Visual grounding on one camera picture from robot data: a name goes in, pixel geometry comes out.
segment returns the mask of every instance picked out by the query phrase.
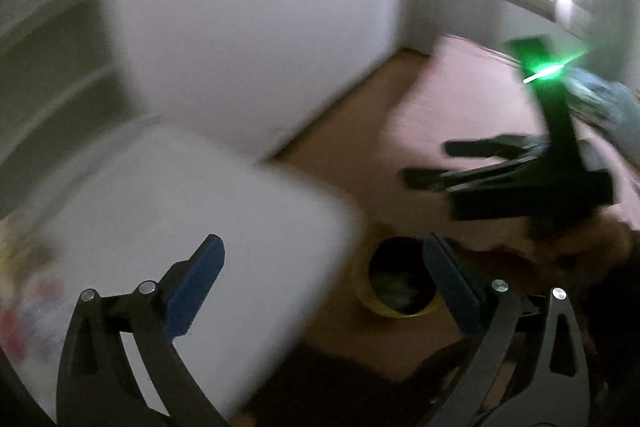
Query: pink blanket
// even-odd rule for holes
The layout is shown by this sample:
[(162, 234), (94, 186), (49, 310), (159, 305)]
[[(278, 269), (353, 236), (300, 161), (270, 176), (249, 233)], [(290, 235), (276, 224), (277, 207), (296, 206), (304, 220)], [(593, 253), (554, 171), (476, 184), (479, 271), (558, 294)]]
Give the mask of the pink blanket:
[[(398, 181), (404, 167), (470, 169), (495, 159), (449, 158), (441, 144), (449, 139), (491, 137), (500, 133), (544, 134), (538, 104), (514, 62), (474, 42), (441, 38), (421, 79), (389, 118), (378, 159), (387, 181), (393, 184), (375, 198), (378, 217), (401, 233), (438, 232), (469, 248), (485, 250), (497, 245), (528, 250), (525, 219), (456, 222), (449, 219), (443, 194), (405, 190)], [(612, 172), (622, 219), (640, 228), (640, 199), (636, 173), (622, 156), (590, 127), (575, 121), (579, 137), (590, 140)]]

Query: screw head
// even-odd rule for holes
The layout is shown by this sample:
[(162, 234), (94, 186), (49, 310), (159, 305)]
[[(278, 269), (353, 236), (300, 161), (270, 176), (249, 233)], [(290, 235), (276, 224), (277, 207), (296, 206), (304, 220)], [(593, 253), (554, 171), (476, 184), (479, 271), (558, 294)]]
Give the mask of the screw head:
[(95, 297), (95, 292), (89, 288), (84, 290), (81, 294), (80, 294), (80, 300), (82, 302), (89, 302), (92, 301)]
[(496, 279), (491, 283), (491, 288), (500, 293), (505, 293), (509, 290), (509, 285), (502, 279)]
[(138, 286), (138, 291), (143, 295), (149, 295), (149, 293), (153, 293), (156, 291), (156, 283), (154, 281), (145, 281), (140, 283)]
[(553, 296), (559, 301), (564, 301), (566, 299), (566, 291), (562, 288), (553, 288), (551, 293), (553, 293)]

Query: brown floor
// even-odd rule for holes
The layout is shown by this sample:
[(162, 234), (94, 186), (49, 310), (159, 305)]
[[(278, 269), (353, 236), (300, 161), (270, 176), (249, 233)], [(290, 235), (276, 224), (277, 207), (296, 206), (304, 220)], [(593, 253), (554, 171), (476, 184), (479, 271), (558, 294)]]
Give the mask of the brown floor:
[[(347, 192), (363, 205), (378, 136), (388, 114), (413, 86), (427, 57), (403, 50), (322, 115), (277, 162)], [(354, 252), (366, 255), (394, 230), (371, 222)], [(391, 380), (404, 380), (422, 360), (459, 338), (442, 306), (422, 317), (388, 319), (369, 312), (355, 296), (350, 264), (306, 330), (306, 340), (332, 355), (356, 360)]]

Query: green light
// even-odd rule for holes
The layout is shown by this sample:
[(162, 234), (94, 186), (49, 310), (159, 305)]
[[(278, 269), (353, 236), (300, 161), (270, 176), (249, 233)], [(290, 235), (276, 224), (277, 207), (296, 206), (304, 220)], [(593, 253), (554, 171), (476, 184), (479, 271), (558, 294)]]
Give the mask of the green light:
[(540, 69), (535, 74), (532, 74), (531, 76), (525, 78), (523, 80), (523, 83), (529, 84), (530, 82), (532, 82), (533, 80), (537, 80), (538, 78), (541, 78), (543, 80), (557, 78), (558, 76), (560, 76), (559, 72), (562, 70), (562, 68), (564, 68), (567, 64), (573, 62), (577, 58), (586, 55), (587, 53), (588, 50), (583, 50), (575, 55), (572, 55), (571, 57), (566, 58), (565, 60), (562, 60), (558, 64), (540, 64)]

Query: person's hand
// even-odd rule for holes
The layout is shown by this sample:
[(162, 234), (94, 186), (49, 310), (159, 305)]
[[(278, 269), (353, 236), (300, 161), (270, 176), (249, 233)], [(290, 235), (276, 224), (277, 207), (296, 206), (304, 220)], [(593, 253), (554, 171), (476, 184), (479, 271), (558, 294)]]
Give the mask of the person's hand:
[(530, 259), (542, 284), (580, 293), (624, 264), (633, 247), (628, 225), (607, 209), (572, 229), (535, 242)]

